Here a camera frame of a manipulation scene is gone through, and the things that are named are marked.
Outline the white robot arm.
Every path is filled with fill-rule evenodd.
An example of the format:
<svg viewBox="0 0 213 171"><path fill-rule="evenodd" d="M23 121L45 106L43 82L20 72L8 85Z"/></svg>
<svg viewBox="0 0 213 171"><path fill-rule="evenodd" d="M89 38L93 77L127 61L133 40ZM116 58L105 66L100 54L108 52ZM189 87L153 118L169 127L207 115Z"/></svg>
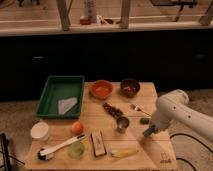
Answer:
<svg viewBox="0 0 213 171"><path fill-rule="evenodd" d="M180 89L158 97L150 120L154 133L166 130L170 122L176 120L213 142L213 117L189 108L188 103L187 93Z"/></svg>

